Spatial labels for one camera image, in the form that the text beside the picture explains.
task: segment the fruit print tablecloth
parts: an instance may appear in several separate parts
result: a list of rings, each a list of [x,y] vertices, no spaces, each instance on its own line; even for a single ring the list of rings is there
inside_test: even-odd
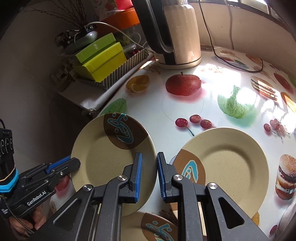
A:
[[[261,68],[254,56],[220,47],[216,52],[235,66]],[[103,113],[122,112],[139,121],[167,162],[207,128],[228,126],[248,133],[263,149],[269,168],[268,191],[253,220],[275,240],[280,220],[295,199],[295,87],[295,78],[265,61],[262,72],[248,73],[227,66],[213,51],[202,51],[201,64],[191,69],[166,70],[149,61]],[[157,214],[162,207],[157,180],[141,210]]]

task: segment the black cable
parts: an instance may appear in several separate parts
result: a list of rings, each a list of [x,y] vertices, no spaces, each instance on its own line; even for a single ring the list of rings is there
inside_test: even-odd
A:
[[[205,22],[205,16],[203,15],[203,11],[202,11],[202,6],[201,6],[201,5],[200,5],[200,11],[201,11],[201,13],[202,13],[202,18],[203,18],[203,20],[204,20],[205,27],[206,27],[207,32],[208,32],[209,37],[210,37],[210,41],[211,41],[212,49],[213,49],[214,54],[216,55],[217,58],[221,59],[222,61],[224,61],[225,63],[229,64],[230,66],[232,66],[232,67],[234,67],[234,68],[236,68],[236,69],[240,69],[240,70],[245,71],[245,72],[248,72],[248,73],[259,73],[259,72],[261,72],[261,71],[263,70],[263,60],[262,60],[262,59],[260,59],[261,62],[262,62],[262,68],[261,68],[260,70],[252,71],[252,70],[246,70],[246,69],[243,69],[243,68],[237,67],[237,66],[235,66],[235,65],[232,65],[232,64],[228,63],[226,60],[222,59],[220,56],[218,56],[218,55],[216,54],[216,52],[215,52],[215,48],[214,48],[213,43],[212,43],[212,38],[211,38],[211,35],[210,35],[210,32],[209,32],[209,29],[207,28],[207,24],[206,24],[206,22]]]
[[[4,125],[4,122],[3,122],[2,119],[0,119],[0,122],[1,122],[1,124],[3,125],[3,128],[6,129],[6,128],[5,128],[5,125]]]
[[[9,208],[9,206],[7,205],[7,202],[5,202],[5,204],[6,204],[6,207],[7,207],[7,209],[10,211],[10,213],[12,214],[12,216],[26,229],[26,230],[28,230],[29,232],[31,232],[32,234],[34,234],[35,232],[33,231],[33,230],[31,230],[31,229],[29,229],[26,225],[24,225],[22,222],[21,222],[21,220],[19,220],[18,218],[17,218],[17,216],[15,216],[14,214],[13,214],[13,212],[10,210],[10,208]]]

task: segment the beige plate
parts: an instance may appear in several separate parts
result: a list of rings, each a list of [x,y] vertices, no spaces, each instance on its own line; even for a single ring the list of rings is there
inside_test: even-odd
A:
[[[173,165],[195,183],[217,183],[250,218],[267,192],[269,171],[264,152],[252,137],[237,129],[201,132],[182,147]]]
[[[81,166],[72,175],[74,187],[100,186],[122,174],[132,164],[135,153],[142,153],[140,198],[137,204],[123,204],[122,216],[139,210],[150,197],[156,182],[156,152],[145,128],[132,117],[120,113],[101,115],[78,135],[71,157]]]
[[[178,228],[151,213],[135,212],[121,220],[121,241],[177,241]]]

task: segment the kettle handle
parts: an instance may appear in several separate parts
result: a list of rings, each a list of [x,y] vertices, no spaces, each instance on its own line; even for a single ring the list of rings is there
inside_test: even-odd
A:
[[[172,53],[168,24],[161,0],[132,0],[146,40],[158,54]]]

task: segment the kettle base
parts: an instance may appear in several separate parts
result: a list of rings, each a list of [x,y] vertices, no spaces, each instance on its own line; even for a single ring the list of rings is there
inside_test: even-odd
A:
[[[157,65],[163,69],[189,69],[192,67],[195,67],[199,65],[202,61],[202,58],[200,57],[198,60],[186,63],[186,64],[175,64],[175,65],[168,65],[168,64],[162,64],[156,61]]]

